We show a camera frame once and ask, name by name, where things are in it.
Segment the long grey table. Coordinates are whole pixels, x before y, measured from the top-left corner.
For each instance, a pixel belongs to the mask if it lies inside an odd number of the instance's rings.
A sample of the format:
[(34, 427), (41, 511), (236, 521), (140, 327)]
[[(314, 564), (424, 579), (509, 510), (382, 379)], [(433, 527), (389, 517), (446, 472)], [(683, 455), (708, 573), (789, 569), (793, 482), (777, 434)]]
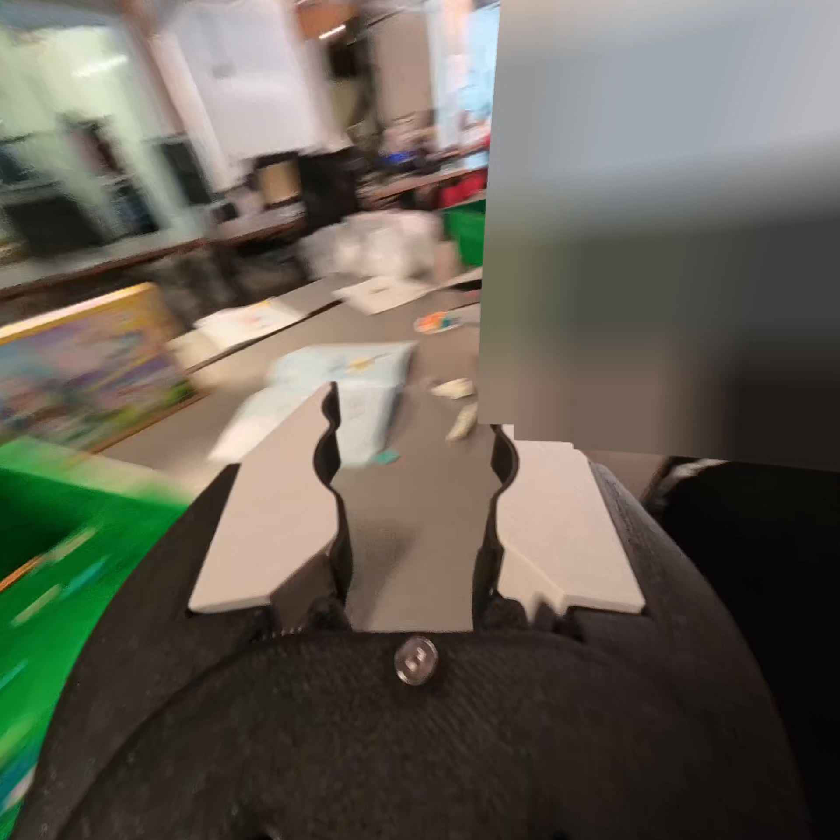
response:
[(160, 232), (72, 255), (25, 259), (2, 266), (1, 301), (12, 301), (111, 271), (149, 265), (167, 257), (187, 256), (197, 250), (224, 254), (249, 242), (299, 234), (307, 221), (304, 206), (298, 203), (211, 225), (208, 234), (196, 238), (179, 238), (173, 232)]

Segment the colourful lego set box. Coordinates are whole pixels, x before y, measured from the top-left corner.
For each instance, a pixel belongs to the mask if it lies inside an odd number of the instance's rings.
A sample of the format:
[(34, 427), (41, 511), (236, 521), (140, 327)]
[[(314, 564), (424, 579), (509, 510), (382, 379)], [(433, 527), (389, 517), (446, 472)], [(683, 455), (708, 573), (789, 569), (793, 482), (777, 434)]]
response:
[(3, 325), (2, 442), (100, 452), (202, 399), (174, 336), (149, 282)]

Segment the light blue instruction booklet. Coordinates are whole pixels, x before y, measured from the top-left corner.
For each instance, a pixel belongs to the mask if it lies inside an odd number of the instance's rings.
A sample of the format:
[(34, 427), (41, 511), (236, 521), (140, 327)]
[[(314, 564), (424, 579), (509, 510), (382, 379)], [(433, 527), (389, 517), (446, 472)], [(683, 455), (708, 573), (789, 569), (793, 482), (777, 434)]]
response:
[(415, 348), (415, 342), (326, 343), (283, 355), (267, 372), (264, 387), (239, 407), (208, 459), (239, 462), (320, 386), (334, 382), (341, 463), (366, 466), (385, 447)]

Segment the pile of white plastic bags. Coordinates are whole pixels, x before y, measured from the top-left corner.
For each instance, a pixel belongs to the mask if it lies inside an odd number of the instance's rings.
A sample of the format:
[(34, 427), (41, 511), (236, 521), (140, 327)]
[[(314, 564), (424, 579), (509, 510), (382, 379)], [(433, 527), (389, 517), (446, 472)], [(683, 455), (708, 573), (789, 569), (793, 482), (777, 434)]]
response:
[(436, 213), (401, 209), (360, 212), (299, 240), (316, 278), (423, 279), (434, 269), (444, 225)]

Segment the white printed paper sheet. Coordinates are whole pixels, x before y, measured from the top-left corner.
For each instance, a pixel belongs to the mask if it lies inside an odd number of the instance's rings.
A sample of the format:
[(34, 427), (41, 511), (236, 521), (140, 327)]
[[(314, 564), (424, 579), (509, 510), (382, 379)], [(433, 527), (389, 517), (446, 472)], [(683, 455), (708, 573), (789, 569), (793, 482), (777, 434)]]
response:
[(307, 316), (273, 297), (209, 314), (195, 321), (194, 328), (217, 350), (225, 351), (287, 329)]

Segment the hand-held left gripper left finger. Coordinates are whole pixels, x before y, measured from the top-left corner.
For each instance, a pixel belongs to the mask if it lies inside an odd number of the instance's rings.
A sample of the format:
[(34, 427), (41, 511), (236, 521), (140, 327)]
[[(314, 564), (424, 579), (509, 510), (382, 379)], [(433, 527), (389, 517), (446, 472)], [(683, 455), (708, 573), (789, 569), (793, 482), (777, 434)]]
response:
[(343, 605), (353, 575), (343, 499), (338, 386), (320, 385), (235, 470), (188, 601), (195, 614), (269, 608), (302, 629), (325, 602)]

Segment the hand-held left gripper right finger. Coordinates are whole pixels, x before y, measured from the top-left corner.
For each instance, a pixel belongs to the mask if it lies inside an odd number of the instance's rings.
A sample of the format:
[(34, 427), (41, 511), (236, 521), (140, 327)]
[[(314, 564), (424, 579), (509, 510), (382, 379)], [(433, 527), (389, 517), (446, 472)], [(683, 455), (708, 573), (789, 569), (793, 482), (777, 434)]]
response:
[(543, 607), (556, 616), (642, 614), (642, 589), (589, 459), (572, 444), (518, 441), (513, 426), (491, 430), (500, 485), (476, 556), (473, 620), (486, 620), (499, 597), (530, 621)]

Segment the green plastic bin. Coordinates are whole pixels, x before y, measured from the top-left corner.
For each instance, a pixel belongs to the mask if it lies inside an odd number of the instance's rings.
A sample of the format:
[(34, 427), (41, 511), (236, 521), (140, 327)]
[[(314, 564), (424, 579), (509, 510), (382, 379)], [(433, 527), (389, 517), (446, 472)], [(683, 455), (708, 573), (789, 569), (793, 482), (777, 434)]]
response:
[(487, 200), (478, 198), (443, 210), (444, 232), (468, 268), (483, 266), (486, 206)]
[(92, 629), (189, 504), (152, 469), (33, 438), (2, 444), (2, 838)]

